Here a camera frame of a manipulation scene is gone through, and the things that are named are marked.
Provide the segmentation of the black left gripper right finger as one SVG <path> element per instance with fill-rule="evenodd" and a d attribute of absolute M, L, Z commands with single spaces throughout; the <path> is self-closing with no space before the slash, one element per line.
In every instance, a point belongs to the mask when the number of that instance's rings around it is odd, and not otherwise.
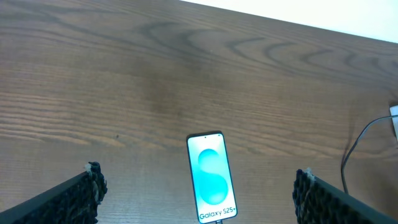
<path fill-rule="evenodd" d="M 313 175 L 311 169 L 296 171 L 292 198 L 298 224 L 397 224 Z"/>

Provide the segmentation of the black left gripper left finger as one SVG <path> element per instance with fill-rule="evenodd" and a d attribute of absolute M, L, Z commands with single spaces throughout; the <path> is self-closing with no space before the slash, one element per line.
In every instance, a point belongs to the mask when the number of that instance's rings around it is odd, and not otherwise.
<path fill-rule="evenodd" d="M 1 223 L 98 223 L 98 206 L 107 193 L 98 162 L 89 162 L 77 176 L 1 212 Z"/>

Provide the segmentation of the blue screen Galaxy smartphone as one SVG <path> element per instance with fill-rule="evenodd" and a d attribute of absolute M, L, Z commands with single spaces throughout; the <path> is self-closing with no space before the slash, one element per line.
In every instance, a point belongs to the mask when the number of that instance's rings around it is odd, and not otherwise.
<path fill-rule="evenodd" d="M 221 131 L 186 137 L 197 218 L 221 223 L 238 214 L 228 152 Z"/>

